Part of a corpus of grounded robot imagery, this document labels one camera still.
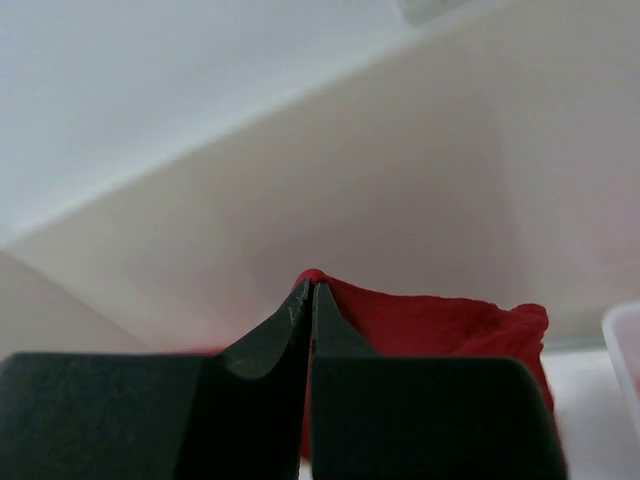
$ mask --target black object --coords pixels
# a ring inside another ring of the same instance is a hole
[[[507,358],[389,358],[315,287],[314,480],[566,479],[542,394]]]
[[[212,357],[9,358],[0,479],[298,478],[310,292]]]

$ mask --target white plastic edge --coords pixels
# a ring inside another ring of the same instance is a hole
[[[640,318],[640,301],[622,303],[609,309],[605,313],[604,320],[602,321],[602,333],[604,334],[604,340],[607,344],[609,356],[611,357],[611,362],[618,377],[622,393],[631,410],[631,417],[633,418],[636,434],[640,439],[640,399],[638,398],[633,376],[627,367],[614,329],[614,324],[621,317],[630,313],[636,314]]]

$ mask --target folded cloth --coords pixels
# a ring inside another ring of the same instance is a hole
[[[540,363],[542,338],[549,326],[544,307],[520,305],[501,310],[466,298],[398,296],[365,290],[307,270],[296,285],[310,278],[327,282],[343,317],[369,344],[390,356],[504,356],[520,360],[538,381],[553,414],[553,397]],[[310,387],[303,423],[301,455],[309,458]]]

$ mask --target red fabric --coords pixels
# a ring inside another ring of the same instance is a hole
[[[540,363],[542,337],[549,326],[544,307],[526,304],[506,311],[465,298],[387,295],[350,285],[320,270],[307,270],[296,284],[306,278],[329,284],[342,315],[381,354],[519,359],[539,382],[553,413],[553,397]],[[301,449],[304,458],[310,454],[309,385],[308,381]]]

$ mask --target white plastic container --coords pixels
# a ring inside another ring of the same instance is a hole
[[[640,438],[640,301],[609,310],[602,330]]]

